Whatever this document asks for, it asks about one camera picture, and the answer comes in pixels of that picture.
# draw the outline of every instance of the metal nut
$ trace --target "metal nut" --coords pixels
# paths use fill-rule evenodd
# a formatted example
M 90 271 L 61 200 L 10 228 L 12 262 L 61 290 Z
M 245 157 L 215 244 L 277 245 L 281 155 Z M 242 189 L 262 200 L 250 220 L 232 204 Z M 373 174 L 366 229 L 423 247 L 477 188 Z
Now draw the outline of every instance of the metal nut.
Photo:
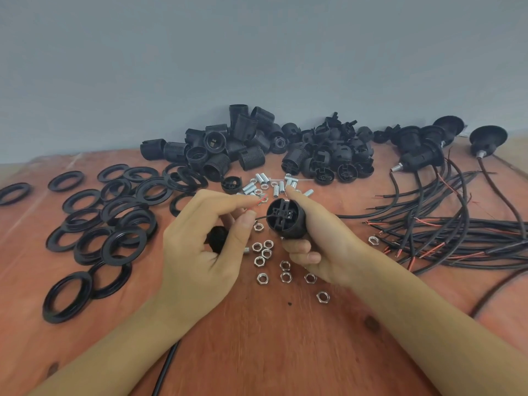
M 380 243 L 380 240 L 376 236 L 370 236 L 368 239 L 368 242 L 373 246 L 377 246 Z
M 273 252 L 270 249 L 264 249 L 262 250 L 261 256 L 263 256 L 266 260 L 271 257 Z
M 259 285 L 266 285 L 269 282 L 267 274 L 260 273 L 257 275 L 257 282 Z
M 285 284 L 289 284 L 293 279 L 292 274 L 287 271 L 284 271 L 283 273 L 281 273 L 280 276 L 281 276 L 280 280 L 284 282 Z
M 264 264 L 266 264 L 266 259 L 264 257 L 261 257 L 261 256 L 255 257 L 254 263 L 255 263 L 255 265 L 257 267 L 260 268 L 260 267 L 264 266 Z
M 319 292 L 317 294 L 317 299 L 319 300 L 319 303 L 328 304 L 330 301 L 330 295 L 327 292 Z
M 306 280 L 307 284 L 314 284 L 317 281 L 317 277 L 312 273 L 307 273 L 304 275 L 304 279 Z
M 280 262 L 280 268 L 281 268 L 282 271 L 289 271 L 291 267 L 292 266 L 291 266 L 289 261 L 284 261 L 283 260 L 283 261 Z
M 253 246 L 251 246 L 251 248 L 253 249 L 255 253 L 260 253 L 262 250 L 262 243 L 259 243 L 259 242 L 253 243 Z

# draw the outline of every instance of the person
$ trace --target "person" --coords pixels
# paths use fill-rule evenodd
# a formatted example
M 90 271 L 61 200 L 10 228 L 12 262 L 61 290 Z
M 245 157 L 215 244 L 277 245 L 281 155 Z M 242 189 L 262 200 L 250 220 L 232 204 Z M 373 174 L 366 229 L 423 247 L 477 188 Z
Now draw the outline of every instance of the person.
M 310 238 L 283 240 L 290 260 L 327 282 L 350 287 L 442 395 L 528 394 L 524 355 L 366 245 L 323 206 L 292 187 L 287 195 L 305 210 Z M 159 291 L 30 395 L 70 395 L 72 389 L 76 396 L 128 394 L 228 294 L 254 225 L 251 208 L 258 201 L 255 196 L 197 192 L 163 233 Z M 219 218 L 229 234 L 222 252 L 215 254 L 205 251 L 203 243 Z

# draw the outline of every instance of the wooden table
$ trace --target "wooden table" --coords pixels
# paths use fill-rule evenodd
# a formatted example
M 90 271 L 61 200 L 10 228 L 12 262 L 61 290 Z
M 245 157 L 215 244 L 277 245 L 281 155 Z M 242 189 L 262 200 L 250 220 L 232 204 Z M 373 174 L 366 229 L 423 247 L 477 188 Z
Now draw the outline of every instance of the wooden table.
M 387 171 L 398 157 L 390 145 L 375 145 L 375 173 L 352 184 L 337 181 L 321 187 L 301 181 L 299 188 L 313 188 L 312 199 L 335 213 L 359 214 L 369 206 L 386 204 L 375 194 L 392 193 Z M 467 146 L 452 147 L 452 159 L 464 171 L 478 169 Z M 269 154 L 266 166 L 244 172 L 233 164 L 230 175 L 244 183 L 264 171 L 270 178 L 284 176 L 282 156 Z M 63 201 L 86 188 L 101 189 L 97 173 L 112 164 L 149 165 L 161 171 L 166 161 L 145 161 L 139 150 L 89 152 L 75 156 L 42 157 L 30 162 L 12 178 L 29 182 L 33 193 L 23 201 L 0 207 L 0 389 L 2 394 L 25 394 L 56 368 L 65 366 L 97 340 L 104 337 L 148 299 L 161 283 L 162 236 L 174 219 L 168 201 L 152 207 L 160 230 L 145 252 L 134 262 L 128 283 L 116 294 L 89 303 L 70 321 L 51 325 L 41 309 L 49 288 L 64 276 L 88 267 L 79 266 L 72 252 L 49 252 L 44 242 L 65 218 Z M 528 216 L 528 181 L 497 159 L 485 159 L 493 179 L 507 197 Z M 79 170 L 86 179 L 78 188 L 64 193 L 48 191 L 48 181 L 62 172 Z M 422 181 L 433 179 L 430 168 L 421 172 Z M 412 174 L 399 172 L 402 192 L 415 188 Z M 210 189 L 220 185 L 210 183 Z M 513 219 L 511 212 L 492 192 L 482 176 L 468 186 L 470 211 L 475 218 Z M 265 212 L 267 205 L 259 207 Z M 459 209 L 452 195 L 435 212 L 452 215 Z M 347 221 L 366 240 L 375 231 L 361 220 Z M 79 235 L 68 235 L 64 244 Z M 318 280 L 305 282 L 304 270 L 294 266 L 294 280 L 283 284 L 279 263 L 287 259 L 274 233 L 253 234 L 250 242 L 272 239 L 274 255 L 263 269 L 270 277 L 267 286 L 255 280 L 254 255 L 244 257 L 239 279 L 228 297 L 185 335 L 165 380 L 164 395 L 426 395 L 438 394 L 419 368 L 392 336 L 371 317 L 370 310 L 349 290 Z M 99 283 L 106 285 L 119 268 L 100 270 Z M 424 274 L 424 280 L 446 300 L 464 312 L 509 272 L 478 271 L 440 266 Z M 527 278 L 502 291 L 483 312 L 480 322 L 528 354 Z M 69 284 L 57 301 L 64 307 L 78 284 Z M 320 304 L 316 293 L 325 290 L 330 303 Z M 163 356 L 136 386 L 134 395 L 149 395 L 163 364 Z

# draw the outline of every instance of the wall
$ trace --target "wall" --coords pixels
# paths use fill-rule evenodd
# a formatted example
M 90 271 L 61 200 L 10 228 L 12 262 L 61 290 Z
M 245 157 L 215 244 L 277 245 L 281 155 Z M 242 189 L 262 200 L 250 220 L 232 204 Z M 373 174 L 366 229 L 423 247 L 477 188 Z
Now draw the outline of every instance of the wall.
M 303 129 L 528 128 L 526 0 L 1 0 L 0 163 L 262 106 Z

